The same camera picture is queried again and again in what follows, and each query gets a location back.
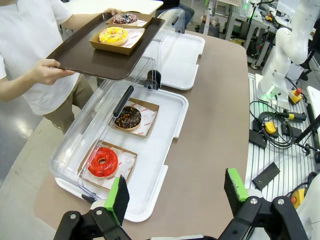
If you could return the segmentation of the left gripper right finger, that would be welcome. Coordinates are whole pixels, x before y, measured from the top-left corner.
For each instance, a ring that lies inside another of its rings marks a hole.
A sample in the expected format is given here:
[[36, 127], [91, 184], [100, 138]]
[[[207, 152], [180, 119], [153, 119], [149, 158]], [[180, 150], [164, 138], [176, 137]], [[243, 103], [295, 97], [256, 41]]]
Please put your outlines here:
[[225, 170], [224, 191], [233, 219], [218, 240], [246, 240], [263, 229], [269, 240], [308, 240], [294, 205], [286, 196], [272, 201], [249, 196], [236, 168]]

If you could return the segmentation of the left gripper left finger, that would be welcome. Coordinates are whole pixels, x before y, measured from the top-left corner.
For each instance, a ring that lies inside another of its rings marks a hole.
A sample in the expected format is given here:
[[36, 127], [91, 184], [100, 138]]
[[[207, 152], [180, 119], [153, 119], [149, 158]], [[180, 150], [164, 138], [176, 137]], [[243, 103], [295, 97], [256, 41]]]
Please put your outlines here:
[[132, 240], [122, 228], [130, 200], [126, 180], [116, 177], [103, 206], [86, 214], [67, 211], [61, 218], [53, 240]]

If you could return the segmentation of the dark brown serving tray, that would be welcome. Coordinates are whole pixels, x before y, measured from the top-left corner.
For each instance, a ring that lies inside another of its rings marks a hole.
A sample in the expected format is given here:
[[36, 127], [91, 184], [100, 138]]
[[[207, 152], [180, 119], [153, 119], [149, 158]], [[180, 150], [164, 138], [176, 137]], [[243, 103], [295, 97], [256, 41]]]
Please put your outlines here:
[[47, 58], [60, 63], [60, 68], [85, 75], [121, 80], [130, 75], [165, 20], [152, 17], [141, 40], [129, 55], [94, 49], [90, 38], [104, 28], [110, 13], [100, 13], [59, 45]]

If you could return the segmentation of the yellow glazed donut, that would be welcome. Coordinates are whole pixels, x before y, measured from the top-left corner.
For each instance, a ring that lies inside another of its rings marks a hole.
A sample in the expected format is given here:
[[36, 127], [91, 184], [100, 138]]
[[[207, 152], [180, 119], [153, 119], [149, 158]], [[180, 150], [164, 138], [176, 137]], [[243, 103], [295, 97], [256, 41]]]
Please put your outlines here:
[[102, 30], [98, 39], [100, 43], [111, 45], [111, 46], [121, 46], [125, 44], [128, 40], [128, 31], [122, 27], [108, 27]]

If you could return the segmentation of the dark donut with coloured sprinkles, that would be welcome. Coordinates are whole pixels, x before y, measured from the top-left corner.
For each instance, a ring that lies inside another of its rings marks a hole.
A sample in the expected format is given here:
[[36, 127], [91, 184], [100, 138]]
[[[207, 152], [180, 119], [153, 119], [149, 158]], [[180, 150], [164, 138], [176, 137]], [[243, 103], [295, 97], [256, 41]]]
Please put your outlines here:
[[135, 26], [138, 22], [138, 17], [132, 13], [119, 13], [112, 19], [113, 24]]

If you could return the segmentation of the person's left forearm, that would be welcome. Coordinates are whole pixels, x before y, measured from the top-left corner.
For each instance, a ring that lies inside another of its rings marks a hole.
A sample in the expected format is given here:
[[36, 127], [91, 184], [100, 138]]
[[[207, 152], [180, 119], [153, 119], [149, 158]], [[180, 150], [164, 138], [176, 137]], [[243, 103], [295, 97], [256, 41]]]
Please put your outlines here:
[[93, 20], [95, 17], [101, 15], [102, 13], [94, 14], [72, 14], [66, 21], [61, 25], [70, 30], [78, 30], [86, 25], [88, 22]]

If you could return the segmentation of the red glazed donut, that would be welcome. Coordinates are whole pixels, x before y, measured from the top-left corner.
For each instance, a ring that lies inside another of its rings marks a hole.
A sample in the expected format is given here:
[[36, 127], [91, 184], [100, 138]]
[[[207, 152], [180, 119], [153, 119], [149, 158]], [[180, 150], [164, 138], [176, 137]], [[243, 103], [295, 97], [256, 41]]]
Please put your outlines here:
[[118, 156], [108, 147], [100, 147], [96, 154], [90, 158], [88, 170], [99, 178], [107, 178], [114, 175], [118, 169]]

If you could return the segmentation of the person in white shirt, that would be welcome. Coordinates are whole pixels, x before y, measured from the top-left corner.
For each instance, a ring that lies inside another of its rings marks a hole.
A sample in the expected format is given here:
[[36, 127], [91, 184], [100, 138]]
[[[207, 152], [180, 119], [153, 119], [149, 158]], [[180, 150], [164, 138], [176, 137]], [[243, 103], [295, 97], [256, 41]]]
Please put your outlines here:
[[[60, 26], [72, 14], [61, 0], [0, 0], [0, 79], [14, 80], [48, 59], [62, 44]], [[72, 107], [83, 108], [92, 95], [88, 81], [75, 72], [53, 85], [36, 83], [21, 97], [65, 133], [75, 119]]]

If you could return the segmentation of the person's left hand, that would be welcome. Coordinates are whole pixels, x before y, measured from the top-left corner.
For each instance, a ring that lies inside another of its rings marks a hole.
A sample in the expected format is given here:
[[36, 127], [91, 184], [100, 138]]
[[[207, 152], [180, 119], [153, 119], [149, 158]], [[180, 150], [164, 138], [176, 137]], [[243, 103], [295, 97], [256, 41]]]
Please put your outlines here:
[[111, 14], [112, 16], [122, 13], [123, 11], [120, 9], [116, 9], [116, 8], [108, 8], [106, 10], [103, 11], [103, 13], [108, 13]]

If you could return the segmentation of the black metal plate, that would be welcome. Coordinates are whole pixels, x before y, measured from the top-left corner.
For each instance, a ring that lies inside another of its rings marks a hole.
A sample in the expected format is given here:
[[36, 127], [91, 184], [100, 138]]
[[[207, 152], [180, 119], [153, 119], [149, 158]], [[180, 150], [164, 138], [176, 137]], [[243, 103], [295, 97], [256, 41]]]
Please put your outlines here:
[[253, 131], [251, 129], [249, 129], [249, 138], [248, 141], [253, 144], [258, 146], [259, 148], [265, 149], [267, 146], [267, 141], [264, 138], [263, 135], [261, 135], [260, 133]]
[[272, 162], [266, 169], [264, 169], [258, 176], [256, 176], [252, 183], [256, 189], [262, 191], [278, 174], [280, 170], [278, 166]]

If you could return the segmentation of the white plastic display tray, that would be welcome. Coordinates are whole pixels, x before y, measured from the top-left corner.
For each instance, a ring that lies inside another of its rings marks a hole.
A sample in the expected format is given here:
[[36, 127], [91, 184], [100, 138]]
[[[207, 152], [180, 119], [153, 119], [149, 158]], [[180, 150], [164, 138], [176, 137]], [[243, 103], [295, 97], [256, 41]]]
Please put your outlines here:
[[[150, 217], [155, 207], [160, 189], [167, 172], [165, 159], [171, 142], [180, 134], [188, 109], [188, 101], [182, 95], [165, 90], [148, 90], [138, 87], [130, 98], [153, 103], [159, 106], [156, 121], [147, 137], [130, 134], [111, 128], [100, 147], [110, 147], [123, 159], [132, 164], [127, 175], [129, 203], [125, 219], [142, 222]], [[93, 176], [88, 168], [81, 174], [85, 183], [97, 192], [98, 199], [85, 194], [61, 178], [57, 183], [72, 194], [83, 198], [90, 197], [96, 204], [103, 203], [109, 194], [106, 178]]]
[[143, 55], [155, 60], [163, 86], [186, 91], [194, 85], [204, 46], [202, 37], [170, 31], [163, 40], [153, 40]]

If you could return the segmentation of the black and yellow hand controller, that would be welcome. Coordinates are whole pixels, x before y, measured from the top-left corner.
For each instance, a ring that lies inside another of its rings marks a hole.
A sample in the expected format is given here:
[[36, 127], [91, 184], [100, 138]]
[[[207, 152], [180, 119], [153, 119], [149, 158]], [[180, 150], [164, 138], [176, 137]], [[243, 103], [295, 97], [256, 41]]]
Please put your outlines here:
[[296, 121], [296, 122], [304, 122], [307, 119], [307, 116], [304, 112], [297, 113], [297, 112], [284, 111], [284, 112], [278, 112], [276, 115], [285, 119]]

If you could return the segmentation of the black metal strut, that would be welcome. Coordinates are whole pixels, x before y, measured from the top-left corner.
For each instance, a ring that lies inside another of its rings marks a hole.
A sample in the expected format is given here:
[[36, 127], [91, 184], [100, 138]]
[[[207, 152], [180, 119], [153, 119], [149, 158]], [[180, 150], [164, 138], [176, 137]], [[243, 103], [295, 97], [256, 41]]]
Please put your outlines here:
[[300, 141], [306, 137], [308, 134], [313, 134], [320, 128], [320, 114], [314, 119], [314, 121], [295, 139], [294, 143], [300, 147], [303, 147], [300, 144]]

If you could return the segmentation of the white side table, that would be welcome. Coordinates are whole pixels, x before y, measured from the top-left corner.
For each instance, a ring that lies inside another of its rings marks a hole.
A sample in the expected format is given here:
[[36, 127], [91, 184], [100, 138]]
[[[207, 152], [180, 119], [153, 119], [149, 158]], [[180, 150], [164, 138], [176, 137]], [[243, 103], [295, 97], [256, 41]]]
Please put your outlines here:
[[73, 14], [96, 14], [113, 8], [124, 12], [152, 14], [163, 5], [159, 0], [70, 0], [64, 5]]

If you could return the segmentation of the aluminium frame workbench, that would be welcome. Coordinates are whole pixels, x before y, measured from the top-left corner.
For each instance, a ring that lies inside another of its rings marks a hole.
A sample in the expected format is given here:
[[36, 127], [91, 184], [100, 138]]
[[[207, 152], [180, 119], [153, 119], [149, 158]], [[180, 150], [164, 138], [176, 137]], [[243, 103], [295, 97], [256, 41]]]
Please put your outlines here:
[[263, 67], [268, 52], [275, 44], [277, 25], [265, 17], [270, 13], [267, 2], [272, 0], [239, 0], [229, 9], [225, 40], [243, 39], [247, 62], [252, 69]]

